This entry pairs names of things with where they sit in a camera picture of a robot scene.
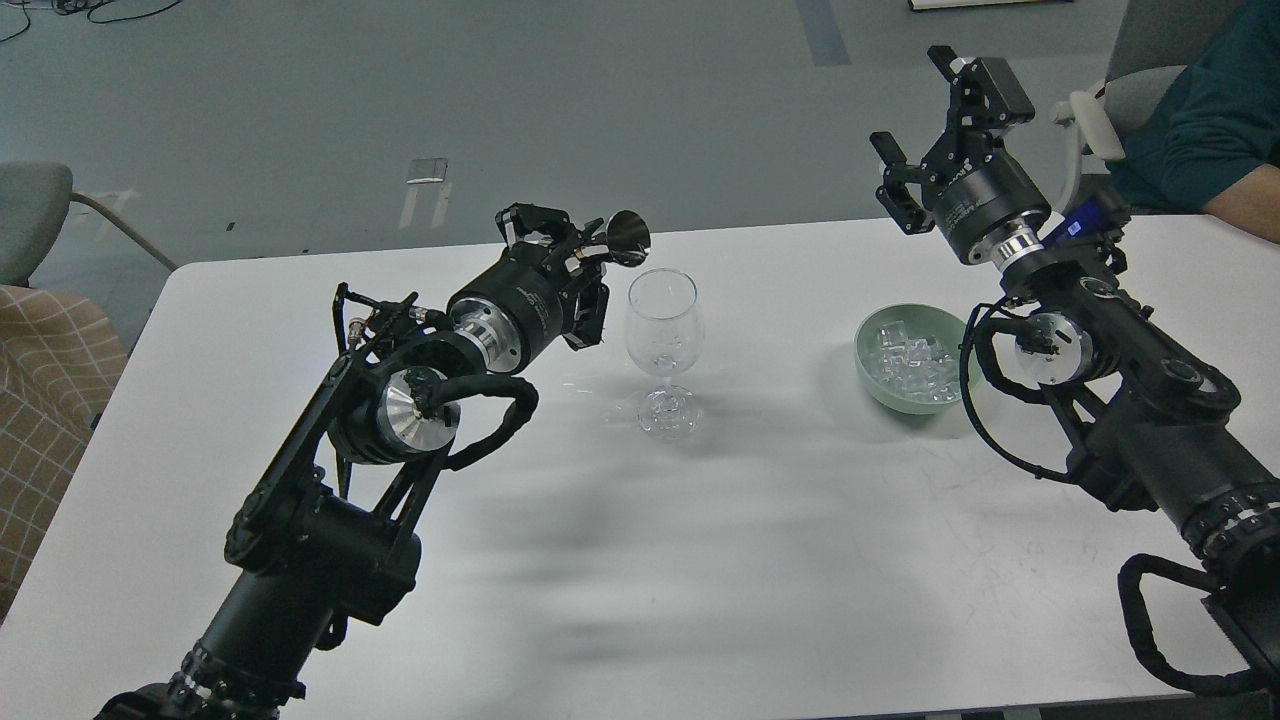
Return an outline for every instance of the chair armrest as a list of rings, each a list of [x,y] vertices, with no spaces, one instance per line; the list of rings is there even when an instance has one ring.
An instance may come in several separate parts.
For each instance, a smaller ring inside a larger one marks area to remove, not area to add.
[[[1106,110],[1102,109],[1102,104],[1082,90],[1069,95],[1068,102],[1071,108],[1071,117],[1080,127],[1080,135],[1089,150],[1103,160],[1124,160],[1124,146],[1120,143],[1120,137],[1116,135],[1115,127],[1111,126]]]

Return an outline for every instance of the white table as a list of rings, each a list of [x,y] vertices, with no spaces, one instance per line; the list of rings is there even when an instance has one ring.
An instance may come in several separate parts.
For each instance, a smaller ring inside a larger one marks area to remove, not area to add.
[[[1280,250],[1206,218],[1139,218],[1123,281],[1239,384],[1231,423],[1270,468]],[[238,570],[223,534],[334,356],[334,286],[439,306],[498,247],[210,263],[173,275],[49,537],[0,626],[0,716],[90,717],[166,680]],[[872,310],[964,316],[998,296],[937,234],[887,220],[659,234],[646,266],[700,286],[707,407],[682,446],[623,406],[650,379],[622,345],[557,342],[525,373],[534,420],[445,474],[419,587],[381,628],[303,667],[284,717],[800,719],[1172,694],[1125,641],[1115,574],[1193,562],[1160,514],[1107,512],[1006,465],[961,409],[896,415],[856,384]],[[468,401],[461,442],[502,405]],[[1061,466],[1051,414],[983,387],[1007,446]],[[372,478],[362,482],[361,478]],[[389,477],[357,473],[357,498]],[[1196,593],[1147,583],[1190,671],[1243,666]]]

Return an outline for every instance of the black cable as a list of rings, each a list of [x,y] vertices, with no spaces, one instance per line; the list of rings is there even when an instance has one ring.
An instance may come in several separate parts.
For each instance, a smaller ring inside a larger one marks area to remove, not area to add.
[[[1262,675],[1252,669],[1229,675],[1190,675],[1175,670],[1165,653],[1156,647],[1155,629],[1151,626],[1151,615],[1147,614],[1147,602],[1142,597],[1139,585],[1142,577],[1147,574],[1208,593],[1217,592],[1219,583],[1208,573],[1153,555],[1134,555],[1120,568],[1116,584],[1120,589],[1125,632],[1129,634],[1134,656],[1148,673],[1162,683],[1198,696],[1224,697],[1266,687]]]
[[[1001,297],[995,304],[979,302],[977,306],[974,306],[973,313],[969,314],[969,322],[966,322],[964,325],[964,337],[960,341],[960,400],[961,405],[964,405],[964,413],[969,418],[969,424],[973,425],[974,432],[978,433],[978,437],[980,437],[982,441],[987,443],[987,447],[996,451],[996,455],[1000,455],[1001,457],[1011,462],[1014,466],[1025,470],[1027,473],[1030,473],[1032,475],[1036,477],[1036,479],[1043,478],[1047,480],[1053,480],[1056,483],[1074,484],[1068,478],[1066,473],[1050,470],[1048,468],[1036,465],[1034,462],[1028,462],[1027,460],[1023,460],[1021,457],[1005,450],[998,442],[996,442],[996,438],[992,437],[989,432],[987,432],[986,425],[982,424],[982,419],[978,416],[978,409],[973,404],[973,393],[969,392],[969,357],[973,354],[974,328],[989,320],[991,316],[995,315],[997,311],[1010,315],[1007,311],[1004,310],[1005,302],[1007,302],[1007,300],[1009,300],[1007,297]],[[987,309],[987,314],[983,315],[982,319],[979,320],[978,314],[982,313],[984,307]]]
[[[105,3],[99,3],[97,5],[93,5],[92,8],[88,9],[88,12],[84,14],[84,17],[88,18],[88,22],[91,22],[91,23],[93,23],[96,26],[109,26],[111,23],[124,23],[124,22],[128,22],[128,20],[141,20],[142,18],[150,18],[151,15],[159,15],[160,13],[168,10],[169,8],[173,8],[174,5],[182,4],[182,0],[173,0],[173,3],[169,3],[164,8],[160,8],[159,10],[152,10],[150,13],[143,13],[141,15],[129,15],[127,18],[111,18],[109,20],[95,20],[93,19],[93,12],[97,10],[97,9],[100,9],[102,5],[110,5],[113,1],[114,0],[106,0]]]
[[[19,35],[27,32],[28,29],[31,29],[31,12],[27,10],[27,4],[28,4],[28,0],[20,0],[18,3],[18,5],[17,5],[18,8],[22,8],[22,15],[24,18],[27,18],[27,24],[22,26],[22,29],[19,29],[18,32],[15,32],[13,35],[8,35],[5,37],[0,37],[0,42],[8,42],[10,40],[18,37]]]

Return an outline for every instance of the gray chair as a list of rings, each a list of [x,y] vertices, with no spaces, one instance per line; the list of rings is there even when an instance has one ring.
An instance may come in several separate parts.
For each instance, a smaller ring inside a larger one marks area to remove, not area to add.
[[[72,190],[67,165],[0,163],[0,284],[27,286],[58,240],[72,201],[97,210],[169,270],[178,268],[110,208]]]
[[[1165,91],[1245,0],[1129,0],[1106,78],[1053,108],[1066,127],[1066,182],[1055,209],[1074,208],[1106,176],[1083,176],[1082,155],[1121,161],[1124,138],[1151,118]]]

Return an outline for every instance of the chair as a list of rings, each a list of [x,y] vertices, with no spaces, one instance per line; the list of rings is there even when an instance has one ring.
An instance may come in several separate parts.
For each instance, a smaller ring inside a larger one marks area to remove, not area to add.
[[[0,163],[0,284],[27,286],[58,240],[72,201],[97,210],[169,270],[178,268],[110,208],[72,190],[67,165]]]
[[[1106,78],[1053,108],[1066,127],[1066,182],[1055,209],[1074,208],[1106,174],[1082,174],[1082,155],[1124,160],[1124,138],[1151,118],[1165,91],[1196,61],[1245,0],[1129,0]]]
[[[0,286],[0,623],[124,364],[97,305]]]

